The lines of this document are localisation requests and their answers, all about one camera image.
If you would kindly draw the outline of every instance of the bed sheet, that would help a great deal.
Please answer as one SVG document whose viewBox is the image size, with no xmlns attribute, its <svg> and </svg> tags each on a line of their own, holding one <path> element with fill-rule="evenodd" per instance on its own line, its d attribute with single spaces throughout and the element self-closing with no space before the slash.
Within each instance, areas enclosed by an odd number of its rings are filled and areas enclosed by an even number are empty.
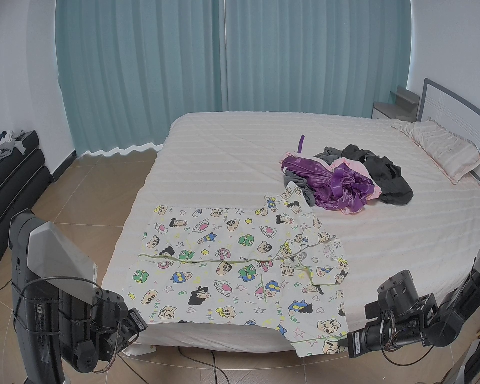
<svg viewBox="0 0 480 384">
<path fill-rule="evenodd" d="M 414 197 L 406 206 L 370 200 L 353 215 L 314 207 L 343 241 L 351 271 L 343 285 L 350 331 L 365 324 L 363 306 L 394 273 L 409 269 L 420 294 L 440 303 L 458 286 L 480 248 L 480 186 L 467 174 L 453 185 L 428 155 L 387 119 L 277 112 L 190 113 L 177 119 L 139 190 L 102 286 L 122 292 L 143 230 L 159 204 L 254 209 L 265 194 L 283 191 L 279 159 L 295 151 L 313 156 L 348 144 L 387 156 L 402 168 Z M 275 330 L 228 324 L 155 324 L 139 342 L 217 350 L 291 349 Z"/>
</svg>

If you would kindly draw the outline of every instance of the curtain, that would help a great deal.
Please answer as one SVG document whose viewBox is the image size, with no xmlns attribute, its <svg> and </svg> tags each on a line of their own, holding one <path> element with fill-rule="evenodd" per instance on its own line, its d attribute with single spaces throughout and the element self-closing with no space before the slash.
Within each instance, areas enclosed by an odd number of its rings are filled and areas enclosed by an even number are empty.
<svg viewBox="0 0 480 384">
<path fill-rule="evenodd" d="M 406 86 L 410 0 L 226 0 L 229 110 L 370 117 Z"/>
<path fill-rule="evenodd" d="M 59 83 L 77 152 L 161 144 L 179 116 L 222 110 L 223 15 L 217 0 L 58 0 Z"/>
</svg>

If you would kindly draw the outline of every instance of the white headboard panel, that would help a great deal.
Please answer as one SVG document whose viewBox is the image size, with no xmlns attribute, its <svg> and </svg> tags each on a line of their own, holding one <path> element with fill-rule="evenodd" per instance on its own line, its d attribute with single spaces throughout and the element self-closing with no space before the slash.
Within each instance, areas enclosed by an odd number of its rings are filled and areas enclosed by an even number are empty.
<svg viewBox="0 0 480 384">
<path fill-rule="evenodd" d="M 480 149 L 480 108 L 440 84 L 425 79 L 418 120 L 429 119 L 470 140 Z M 480 176 L 480 166 L 473 172 Z"/>
</svg>

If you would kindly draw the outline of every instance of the white wall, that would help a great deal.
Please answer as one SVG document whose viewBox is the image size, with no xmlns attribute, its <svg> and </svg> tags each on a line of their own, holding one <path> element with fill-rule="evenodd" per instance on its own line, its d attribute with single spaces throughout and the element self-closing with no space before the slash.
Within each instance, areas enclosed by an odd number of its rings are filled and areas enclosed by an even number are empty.
<svg viewBox="0 0 480 384">
<path fill-rule="evenodd" d="M 53 173 L 74 150 L 57 82 L 56 0 L 0 0 L 0 131 L 36 130 Z"/>
<path fill-rule="evenodd" d="M 425 77 L 480 108 L 480 0 L 411 0 L 412 55 L 407 88 Z"/>
</svg>

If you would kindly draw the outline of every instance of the floor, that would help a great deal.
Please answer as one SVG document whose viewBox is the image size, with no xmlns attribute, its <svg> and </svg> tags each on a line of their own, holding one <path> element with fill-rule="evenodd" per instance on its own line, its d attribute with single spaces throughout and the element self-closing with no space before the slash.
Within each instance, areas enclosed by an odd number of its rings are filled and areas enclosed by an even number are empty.
<svg viewBox="0 0 480 384">
<path fill-rule="evenodd" d="M 130 213 L 138 190 L 153 165 L 156 152 L 132 152 L 127 156 L 83 156 L 51 184 L 33 208 L 36 215 L 53 221 L 98 266 L 103 278 L 122 226 Z M 11 254 L 0 261 L 0 287 L 11 275 Z M 12 327 L 12 296 L 9 288 L 0 291 L 0 384 L 21 384 L 26 374 Z M 298 358 L 294 352 L 247 354 L 216 352 L 217 366 L 230 383 L 245 384 L 374 384 L 434 383 L 440 381 L 480 328 L 480 311 L 464 325 L 458 339 L 445 348 L 434 348 L 420 363 L 397 367 L 381 353 L 371 352 L 356 359 L 346 353 Z M 403 347 L 390 358 L 407 363 L 425 353 L 420 345 Z M 209 351 L 184 348 L 197 360 L 211 363 Z M 176 348 L 157 347 L 155 353 L 125 360 L 150 384 L 214 383 L 212 369 L 182 357 Z M 72 384 L 142 384 L 142 381 L 117 359 L 103 374 L 80 374 L 66 363 L 64 369 Z M 218 382 L 226 383 L 218 373 Z"/>
</svg>

